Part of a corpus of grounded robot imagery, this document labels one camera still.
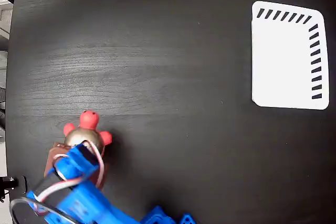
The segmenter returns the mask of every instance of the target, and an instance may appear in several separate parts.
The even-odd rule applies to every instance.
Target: metallic ball
[[[99,150],[100,153],[104,150],[104,141],[101,138],[100,134],[97,131],[76,128],[71,131],[65,138],[64,143],[66,145],[75,146],[82,143],[85,140],[91,141]],[[91,147],[88,143],[84,143],[84,145],[92,152]]]

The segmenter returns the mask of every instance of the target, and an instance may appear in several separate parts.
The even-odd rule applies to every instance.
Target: black stripe
[[[318,55],[321,52],[320,49],[317,49],[315,52],[312,52],[310,56]]]
[[[287,17],[288,14],[289,14],[289,12],[285,12],[285,14],[283,15],[283,17],[281,18],[281,21],[283,21]]]
[[[298,20],[296,21],[296,23],[299,23],[300,20],[302,20],[303,17],[304,17],[304,14],[301,14],[300,17],[298,18]]]
[[[311,79],[311,81],[320,81],[320,80],[322,80],[322,76],[317,76]]]
[[[311,16],[308,16],[308,18],[306,18],[306,20],[303,23],[304,24],[307,23],[310,19],[311,19]]]
[[[315,39],[315,38],[318,37],[318,36],[319,36],[319,33],[317,32],[317,33],[315,33],[314,35],[310,36],[309,39]]]
[[[268,10],[266,16],[265,16],[265,19],[269,17],[269,15],[271,15],[271,13],[273,12],[273,10]]]
[[[297,13],[293,13],[293,15],[289,18],[288,22],[291,22],[295,18],[296,15]]]
[[[322,98],[322,94],[316,94],[311,97],[312,99],[319,99]]]
[[[313,27],[309,28],[309,31],[313,31],[313,30],[315,30],[315,29],[318,28],[318,27],[319,27],[319,25],[316,24],[316,25],[314,25]]]
[[[321,67],[315,68],[311,71],[311,73],[316,73],[316,72],[320,72],[322,70]]]
[[[261,8],[258,15],[257,15],[257,18],[260,18],[260,16],[262,15],[262,13],[264,12],[265,9]]]
[[[311,88],[311,90],[318,90],[318,89],[322,89],[322,84]]]
[[[313,60],[312,62],[311,62],[311,64],[313,65],[313,64],[316,64],[316,63],[320,63],[321,62],[321,58],[318,58],[318,59],[316,59],[316,60]]]
[[[311,44],[311,45],[310,45],[310,48],[313,48],[313,47],[315,47],[315,46],[318,46],[319,44],[320,44],[320,41],[318,40],[318,41],[316,41],[315,43]]]
[[[273,20],[276,20],[276,18],[280,15],[280,13],[281,13],[281,11],[278,10],[278,11],[275,13],[275,15],[274,15]]]

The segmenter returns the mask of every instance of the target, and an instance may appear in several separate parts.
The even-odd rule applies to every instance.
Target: wire
[[[104,161],[100,155],[99,150],[97,149],[97,147],[90,141],[90,140],[84,140],[84,142],[88,142],[88,144],[90,145],[90,147],[92,148],[98,163],[99,163],[99,175],[98,175],[98,179],[97,179],[97,183],[96,183],[96,187],[99,188],[101,185],[101,182],[103,180],[104,177],[104,170],[105,170],[105,165],[104,165]]]
[[[10,204],[9,204],[9,212],[10,212],[10,215],[14,221],[14,224],[19,224],[17,218],[16,218],[16,215],[14,213],[14,206],[19,204],[19,203],[32,203],[32,204],[36,204],[38,205],[39,207],[43,207],[44,209],[46,209],[48,212],[52,212],[53,214],[56,214],[58,215],[60,218],[63,218],[65,220],[67,220],[69,223],[71,224],[82,224],[78,221],[76,221],[73,217],[67,215],[66,213],[58,210],[57,208],[53,207],[53,206],[50,206],[50,205],[47,205],[45,203],[40,203],[36,200],[33,200],[33,199],[29,199],[29,198],[26,198],[26,197],[21,197],[21,198],[18,198],[18,199],[13,199]]]
[[[69,157],[67,154],[56,154],[54,156],[54,159],[52,160],[52,166],[55,169],[57,175],[63,179],[63,180],[67,180],[67,178],[63,175],[63,173],[61,173],[61,171],[55,166],[55,162],[57,161],[57,159],[59,159],[60,157]]]
[[[52,186],[49,186],[47,189],[43,190],[38,196],[35,197],[35,199],[39,202],[43,202],[50,194],[62,190],[64,188],[68,188],[71,186],[78,185],[83,181],[82,177],[79,178],[73,178],[68,180],[63,180],[61,182],[57,182],[53,184]]]

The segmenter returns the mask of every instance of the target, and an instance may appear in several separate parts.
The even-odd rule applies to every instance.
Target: white cable
[[[64,188],[78,185],[82,181],[83,181],[83,178],[79,177],[79,178],[73,178],[73,179],[68,179],[68,180],[64,180],[61,182],[57,182],[53,184],[52,186],[49,186],[44,191],[42,191],[38,196],[35,197],[35,199],[39,202],[43,202],[50,194],[56,191],[62,190]]]
[[[103,180],[104,177],[104,170],[105,170],[105,165],[104,165],[104,161],[100,155],[99,150],[97,149],[97,147],[90,141],[90,140],[84,140],[83,142],[88,142],[88,144],[90,145],[90,147],[92,148],[98,163],[99,163],[99,175],[98,175],[98,179],[97,179],[97,183],[96,183],[96,187],[99,188],[101,185],[101,182]]]
[[[55,169],[55,171],[56,171],[56,173],[57,173],[57,175],[61,178],[61,179],[63,179],[63,180],[67,180],[67,178],[63,175],[63,173],[61,173],[60,171],[59,171],[59,169],[57,169],[57,167],[55,166],[55,162],[56,162],[56,160],[57,159],[59,159],[60,157],[69,157],[67,154],[56,154],[55,156],[54,156],[54,160],[53,160],[53,162],[52,162],[52,166],[54,167],[54,169]]]

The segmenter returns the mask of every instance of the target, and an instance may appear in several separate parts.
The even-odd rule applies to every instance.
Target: wood grain
[[[15,0],[9,175],[36,184],[62,127],[92,109],[114,136],[103,193],[136,219],[160,204],[197,223],[335,221],[334,70],[325,111],[253,104],[254,1]],[[321,11],[336,52],[336,0],[265,1]]]

